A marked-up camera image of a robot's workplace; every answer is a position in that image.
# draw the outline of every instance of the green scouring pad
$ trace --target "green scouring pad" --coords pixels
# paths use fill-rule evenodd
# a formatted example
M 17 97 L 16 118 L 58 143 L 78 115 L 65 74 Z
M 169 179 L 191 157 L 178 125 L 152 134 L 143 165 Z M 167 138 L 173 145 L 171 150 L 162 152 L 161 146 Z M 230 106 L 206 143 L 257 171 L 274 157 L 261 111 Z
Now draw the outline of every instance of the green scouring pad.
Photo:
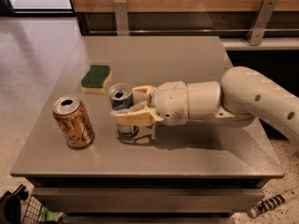
M 105 86 L 111 80 L 110 66 L 91 64 L 88 73 L 81 80 L 84 93 L 105 93 Z

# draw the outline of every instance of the wire basket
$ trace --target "wire basket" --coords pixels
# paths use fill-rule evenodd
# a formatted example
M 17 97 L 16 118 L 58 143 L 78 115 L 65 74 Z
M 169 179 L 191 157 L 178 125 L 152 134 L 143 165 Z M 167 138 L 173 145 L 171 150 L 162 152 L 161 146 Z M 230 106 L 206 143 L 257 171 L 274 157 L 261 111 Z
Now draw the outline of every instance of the wire basket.
M 27 205 L 22 224 L 36 224 L 40 216 L 43 205 L 34 197 L 31 196 Z

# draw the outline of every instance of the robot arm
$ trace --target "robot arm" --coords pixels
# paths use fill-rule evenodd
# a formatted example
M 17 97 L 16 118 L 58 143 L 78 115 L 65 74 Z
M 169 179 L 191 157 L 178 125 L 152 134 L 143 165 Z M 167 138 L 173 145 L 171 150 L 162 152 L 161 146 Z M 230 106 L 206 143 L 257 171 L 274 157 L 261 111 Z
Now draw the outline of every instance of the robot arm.
M 138 87 L 134 92 L 145 94 L 143 108 L 116 114 L 117 123 L 150 126 L 161 122 L 171 126 L 193 120 L 242 127 L 258 117 L 299 141 L 299 99 L 246 67 L 228 70 L 221 84 L 167 82 L 157 88 Z

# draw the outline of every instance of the silver can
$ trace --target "silver can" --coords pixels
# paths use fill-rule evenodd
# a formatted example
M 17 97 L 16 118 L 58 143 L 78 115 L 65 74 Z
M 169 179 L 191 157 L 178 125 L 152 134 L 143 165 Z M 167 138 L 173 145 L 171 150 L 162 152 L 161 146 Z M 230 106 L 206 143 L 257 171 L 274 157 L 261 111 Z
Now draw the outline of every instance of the silver can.
M 108 97 L 113 110 L 127 109 L 133 106 L 133 91 L 126 83 L 118 83 L 111 86 L 108 90 Z M 138 134 L 139 128 L 132 125 L 118 124 L 118 133 L 120 136 L 133 137 Z
M 53 105 L 53 116 L 69 146 L 85 147 L 93 141 L 93 127 L 84 104 L 78 98 L 60 97 Z

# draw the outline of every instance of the speckled floor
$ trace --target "speckled floor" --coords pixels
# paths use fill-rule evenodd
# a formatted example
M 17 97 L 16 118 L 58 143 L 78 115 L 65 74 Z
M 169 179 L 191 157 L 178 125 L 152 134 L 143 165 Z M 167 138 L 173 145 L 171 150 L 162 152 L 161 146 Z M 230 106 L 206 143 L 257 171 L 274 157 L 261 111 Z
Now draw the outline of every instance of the speckled floor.
M 32 188 L 9 171 L 80 38 L 75 18 L 0 17 L 0 195 L 19 184 Z M 271 142 L 286 175 L 264 186 L 266 198 L 299 185 L 298 146 Z M 238 213 L 233 218 L 235 223 L 299 223 L 299 198 L 255 219 Z

